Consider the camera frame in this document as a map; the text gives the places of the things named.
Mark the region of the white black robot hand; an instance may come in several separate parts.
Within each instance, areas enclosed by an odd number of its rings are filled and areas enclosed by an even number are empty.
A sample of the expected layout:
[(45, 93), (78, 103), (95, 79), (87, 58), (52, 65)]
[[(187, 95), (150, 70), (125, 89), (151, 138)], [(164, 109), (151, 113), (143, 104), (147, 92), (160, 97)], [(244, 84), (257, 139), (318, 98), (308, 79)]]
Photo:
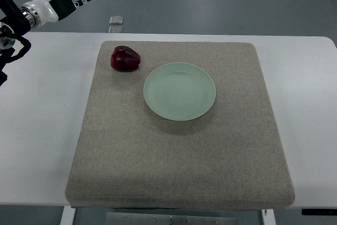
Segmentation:
[(32, 28), (61, 21), (92, 0), (31, 0), (20, 7)]

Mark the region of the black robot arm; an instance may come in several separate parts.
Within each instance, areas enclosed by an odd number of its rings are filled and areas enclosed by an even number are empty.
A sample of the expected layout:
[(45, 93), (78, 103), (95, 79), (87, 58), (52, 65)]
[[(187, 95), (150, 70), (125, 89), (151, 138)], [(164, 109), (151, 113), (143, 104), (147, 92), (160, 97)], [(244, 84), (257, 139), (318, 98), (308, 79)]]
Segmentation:
[(30, 31), (31, 24), (13, 0), (1, 0), (1, 11), (5, 15), (1, 18), (1, 84), (3, 84), (8, 78), (3, 72), (6, 64), (22, 58), (31, 49), (30, 41), (23, 38)]

